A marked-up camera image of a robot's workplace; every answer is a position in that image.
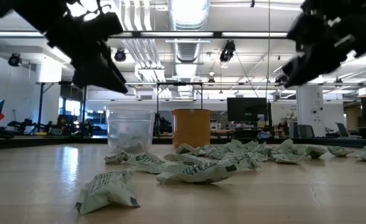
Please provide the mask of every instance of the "plastic container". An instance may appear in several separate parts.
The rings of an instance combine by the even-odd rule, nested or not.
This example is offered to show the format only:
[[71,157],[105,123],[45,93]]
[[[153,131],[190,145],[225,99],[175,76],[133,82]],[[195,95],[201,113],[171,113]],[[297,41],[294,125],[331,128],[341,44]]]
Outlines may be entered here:
[[173,114],[173,146],[179,147],[186,143],[192,147],[210,144],[209,110],[182,109],[174,110]]
[[108,145],[115,152],[146,152],[153,143],[155,113],[149,108],[107,107]]

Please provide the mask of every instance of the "clear plastic cup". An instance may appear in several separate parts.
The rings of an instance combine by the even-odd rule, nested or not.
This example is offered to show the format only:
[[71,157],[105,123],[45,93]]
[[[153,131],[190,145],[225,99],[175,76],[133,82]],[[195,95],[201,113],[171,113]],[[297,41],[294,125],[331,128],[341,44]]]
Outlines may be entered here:
[[115,152],[146,152],[153,143],[155,113],[149,108],[108,106],[108,145]]

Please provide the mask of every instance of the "ceiling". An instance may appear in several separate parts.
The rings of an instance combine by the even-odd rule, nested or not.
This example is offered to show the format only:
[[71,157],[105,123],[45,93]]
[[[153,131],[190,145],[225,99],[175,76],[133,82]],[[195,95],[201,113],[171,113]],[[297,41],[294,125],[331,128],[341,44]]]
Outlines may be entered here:
[[[300,13],[299,6],[303,1],[272,0],[272,6],[276,7],[272,7],[270,10],[267,7],[268,1],[256,1],[255,8],[250,8],[248,2],[242,0],[211,0],[207,30],[246,32],[268,32],[270,30],[272,32],[286,32]],[[152,0],[151,5],[152,28],[154,30],[169,30],[168,12],[163,10],[167,6],[167,1]],[[13,13],[0,19],[0,30],[21,31],[33,30],[33,28],[17,14]],[[174,57],[171,44],[165,43],[165,40],[156,39],[156,47],[161,63],[166,69],[165,76],[167,78],[174,73]],[[197,69],[196,81],[201,80],[205,82],[209,78],[209,72],[215,73],[215,81],[217,82],[220,81],[220,77],[222,77],[222,82],[244,82],[248,79],[252,82],[265,82],[267,75],[270,75],[270,79],[273,81],[273,78],[277,76],[273,71],[296,55],[294,43],[290,40],[237,39],[234,40],[237,54],[231,59],[228,68],[220,68],[218,57],[225,41],[225,39],[212,39],[209,44],[203,45],[200,59],[201,65]],[[108,43],[114,49],[124,47],[121,39],[111,39]],[[69,79],[73,75],[72,67],[68,66],[68,57],[58,49],[48,47],[45,39],[0,39],[0,54],[4,56],[9,55],[10,50],[5,50],[9,46],[40,47],[47,56],[50,55],[50,57],[66,64],[65,71],[63,71],[64,79]],[[37,63],[40,63],[40,59],[32,58],[32,55],[28,53],[22,54],[23,58],[26,56],[26,60],[33,60],[34,62],[38,60]],[[116,63],[127,81],[132,82],[136,81],[134,76],[135,64],[129,54],[127,54],[125,62]],[[366,57],[351,61],[332,74],[323,75],[323,79],[324,81],[333,81],[341,75],[353,73],[365,67]],[[366,80],[366,74],[350,81],[362,82],[364,80]]]

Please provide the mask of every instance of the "table surface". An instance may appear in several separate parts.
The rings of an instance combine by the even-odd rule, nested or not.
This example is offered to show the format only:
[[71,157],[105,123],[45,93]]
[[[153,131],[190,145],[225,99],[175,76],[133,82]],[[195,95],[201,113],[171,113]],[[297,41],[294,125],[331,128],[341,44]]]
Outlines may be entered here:
[[[153,146],[163,156],[172,146]],[[108,206],[80,215],[80,188],[105,165],[106,145],[0,150],[0,223],[366,223],[366,162],[325,154],[300,165],[265,162],[211,185],[161,185],[137,172],[141,208]]]

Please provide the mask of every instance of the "ventilation duct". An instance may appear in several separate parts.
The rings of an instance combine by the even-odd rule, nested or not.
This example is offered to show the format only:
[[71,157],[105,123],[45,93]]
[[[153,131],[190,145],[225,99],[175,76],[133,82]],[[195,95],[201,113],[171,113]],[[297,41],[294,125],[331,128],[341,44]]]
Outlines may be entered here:
[[[175,31],[199,31],[207,27],[210,0],[169,0],[169,23]],[[202,50],[201,43],[175,43],[174,57],[176,76],[180,82],[183,78],[194,79],[197,63]],[[180,96],[189,96],[186,86],[178,88]]]

